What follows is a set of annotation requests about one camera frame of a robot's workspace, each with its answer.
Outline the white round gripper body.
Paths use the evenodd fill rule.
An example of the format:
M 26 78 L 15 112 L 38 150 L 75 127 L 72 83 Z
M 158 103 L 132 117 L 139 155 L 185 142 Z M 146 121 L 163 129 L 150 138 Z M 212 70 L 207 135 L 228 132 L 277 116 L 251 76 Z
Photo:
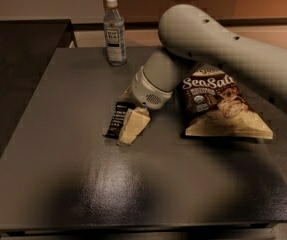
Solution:
M 172 91 L 163 91 L 147 79 L 144 67 L 141 67 L 132 79 L 131 93 L 140 106 L 150 110 L 161 109 L 172 96 Z

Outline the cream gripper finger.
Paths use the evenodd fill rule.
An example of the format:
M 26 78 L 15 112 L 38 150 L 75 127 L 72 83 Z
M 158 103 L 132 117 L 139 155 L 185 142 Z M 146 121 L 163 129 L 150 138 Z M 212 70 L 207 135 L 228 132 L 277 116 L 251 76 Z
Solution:
M 131 101 L 132 100 L 132 85 L 129 85 L 121 95 L 122 101 Z
M 119 145 L 131 145 L 150 122 L 147 108 L 136 107 L 126 112 L 125 120 L 119 133 Z

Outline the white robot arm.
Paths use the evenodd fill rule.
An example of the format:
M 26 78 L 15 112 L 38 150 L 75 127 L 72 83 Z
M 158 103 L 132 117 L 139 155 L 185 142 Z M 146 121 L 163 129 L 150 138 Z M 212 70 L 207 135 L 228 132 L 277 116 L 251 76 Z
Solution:
M 135 74 L 127 91 L 118 142 L 130 145 L 150 122 L 149 112 L 184 97 L 187 136 L 271 139 L 273 133 L 244 101 L 247 85 L 287 114 L 287 49 L 237 35 L 192 5 L 175 5 L 159 21 L 161 46 Z

